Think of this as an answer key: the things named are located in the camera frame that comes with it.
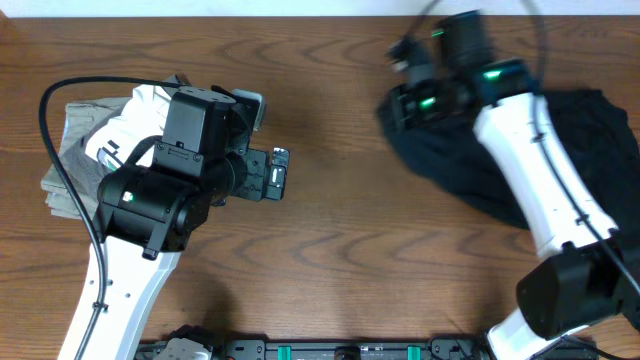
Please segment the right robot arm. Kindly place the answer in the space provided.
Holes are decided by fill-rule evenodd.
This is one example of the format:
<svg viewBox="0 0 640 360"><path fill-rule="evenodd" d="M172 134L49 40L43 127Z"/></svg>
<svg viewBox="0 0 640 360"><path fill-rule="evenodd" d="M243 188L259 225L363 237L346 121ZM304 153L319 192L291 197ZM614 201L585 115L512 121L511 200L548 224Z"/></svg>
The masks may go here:
<svg viewBox="0 0 640 360"><path fill-rule="evenodd" d="M546 54L498 59L480 13L450 16L390 48L406 80L378 110L412 171L532 234L538 266L485 336L494 359L565 358L576 332L639 320L637 141L600 92L543 91Z"/></svg>

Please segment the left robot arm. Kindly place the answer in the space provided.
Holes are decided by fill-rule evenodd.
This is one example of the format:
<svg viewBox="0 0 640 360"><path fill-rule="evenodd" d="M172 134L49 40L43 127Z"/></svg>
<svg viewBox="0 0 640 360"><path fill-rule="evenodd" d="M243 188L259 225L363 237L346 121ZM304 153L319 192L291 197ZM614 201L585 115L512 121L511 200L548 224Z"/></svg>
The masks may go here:
<svg viewBox="0 0 640 360"><path fill-rule="evenodd" d="M62 359L131 359L153 304L191 234L228 197L284 196L288 150L250 148L266 102L241 89L182 86L160 135L144 138L101 181L97 246L59 352Z"/></svg>

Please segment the black leggings red waistband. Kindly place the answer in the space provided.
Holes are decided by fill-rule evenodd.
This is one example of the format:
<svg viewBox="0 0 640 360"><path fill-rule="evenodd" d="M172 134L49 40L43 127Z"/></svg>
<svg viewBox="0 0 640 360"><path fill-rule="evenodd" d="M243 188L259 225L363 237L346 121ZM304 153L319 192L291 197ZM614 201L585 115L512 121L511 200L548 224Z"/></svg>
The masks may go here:
<svg viewBox="0 0 640 360"><path fill-rule="evenodd" d="M408 131L392 128L387 101L378 116L405 164L469 205L530 229L539 258L565 242L607 239L613 230L638 239L638 142L626 112L601 91L546 93L536 109L541 142L528 95Z"/></svg>

